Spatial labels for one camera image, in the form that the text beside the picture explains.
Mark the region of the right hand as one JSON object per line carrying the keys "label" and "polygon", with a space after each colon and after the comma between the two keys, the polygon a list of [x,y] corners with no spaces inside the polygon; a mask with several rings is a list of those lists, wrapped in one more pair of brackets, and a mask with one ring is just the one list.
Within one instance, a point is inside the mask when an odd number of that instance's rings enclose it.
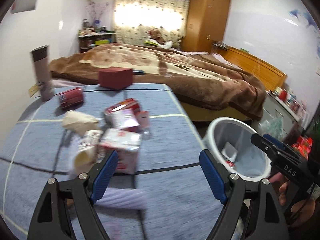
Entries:
{"label": "right hand", "polygon": [[[290,184],[290,181],[282,175],[280,172],[276,173],[272,177],[269,178],[270,183],[274,184],[279,184],[278,187],[278,193],[279,193],[279,204],[281,206],[284,206],[287,201],[287,188]],[[294,215],[297,215],[297,218],[295,222],[291,225],[292,227],[297,227],[305,222],[307,222],[312,215],[315,213],[315,208],[316,208],[316,201],[313,199],[306,199],[306,200],[301,200],[297,203],[295,203],[291,207],[291,212]]]}

